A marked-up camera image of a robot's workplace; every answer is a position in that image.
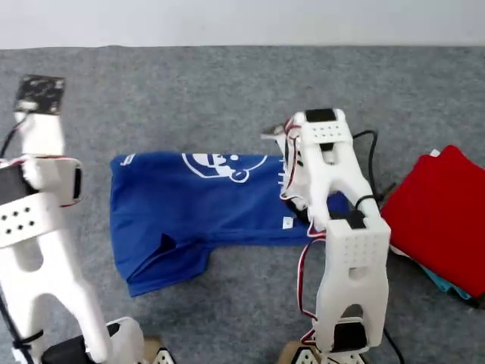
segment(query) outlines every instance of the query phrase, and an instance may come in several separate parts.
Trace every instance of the red cloth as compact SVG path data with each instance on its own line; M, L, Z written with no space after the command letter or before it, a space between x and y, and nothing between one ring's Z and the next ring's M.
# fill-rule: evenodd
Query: red cloth
M471 296L485 293L485 170L458 148L421 156L382 214L395 247Z

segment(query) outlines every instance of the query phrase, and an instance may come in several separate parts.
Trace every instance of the wooden base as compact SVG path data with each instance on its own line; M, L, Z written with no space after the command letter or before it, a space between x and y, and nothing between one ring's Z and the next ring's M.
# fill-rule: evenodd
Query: wooden base
M158 350L164 347L161 337L145 336L145 355L143 358L148 362L153 362L157 356Z
M277 364L297 364L300 362L321 364L321 358L314 347L303 345L299 341L290 341L281 351Z

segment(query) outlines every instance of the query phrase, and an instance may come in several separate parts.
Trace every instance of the blue t-shirt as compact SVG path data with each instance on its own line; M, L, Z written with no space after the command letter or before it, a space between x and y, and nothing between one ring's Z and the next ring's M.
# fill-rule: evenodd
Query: blue t-shirt
M201 274L217 246L308 242L279 198L279 156L153 152L110 166L114 260L132 296ZM339 193L328 203L349 210Z

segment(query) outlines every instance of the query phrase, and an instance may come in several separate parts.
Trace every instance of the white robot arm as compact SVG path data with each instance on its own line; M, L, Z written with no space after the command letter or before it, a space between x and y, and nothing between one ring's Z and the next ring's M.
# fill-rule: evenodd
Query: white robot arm
M77 264L61 207L79 201L82 166L64 157L59 117L64 88L64 79L57 77L23 78L15 105L17 125L2 148L0 285L6 305L0 301L0 310L14 338L13 354L22 364L147 364L138 323L126 317L105 324ZM3 154L17 130L24 154L8 161ZM27 264L30 243L38 245L43 258L34 271ZM82 336L46 347L38 300L44 294L58 298L74 315ZM173 361L160 349L155 362Z
M309 237L326 240L325 272L306 337L314 340L304 342L317 347L323 363L360 363L359 354L382 340L390 227L361 173L346 117L339 109L298 112L263 137L275 139L285 156L281 198L306 212ZM349 216L332 218L327 197L333 191L354 206ZM360 313L349 314L356 305Z

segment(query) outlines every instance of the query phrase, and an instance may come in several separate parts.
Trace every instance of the gray carpet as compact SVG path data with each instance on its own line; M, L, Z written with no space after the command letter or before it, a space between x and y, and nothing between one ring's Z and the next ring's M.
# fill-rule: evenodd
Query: gray carpet
M300 248L219 249L202 276L130 299L108 233L111 157L159 149L276 153L259 139L260 130L294 111L333 105L346 112L354 132L379 129L381 187L404 177L420 154L449 143L485 166L484 62L485 49L468 48L0 51L0 133L13 122L22 74L65 76L67 154L86 166L84 201L70 212L70 222L106 319L131 315L145 332L162 334L182 364L269 364L310 327L296 308ZM364 139L355 144L362 165L368 147ZM324 251L316 246L305 276L310 308L323 265ZM387 322L408 362L485 362L485 312L441 293L405 259L391 256L388 267ZM47 316L49 340L78 334L68 312L52 298L47 302L55 310ZM0 325L6 363L13 362L9 342ZM370 358L398 362L386 341Z

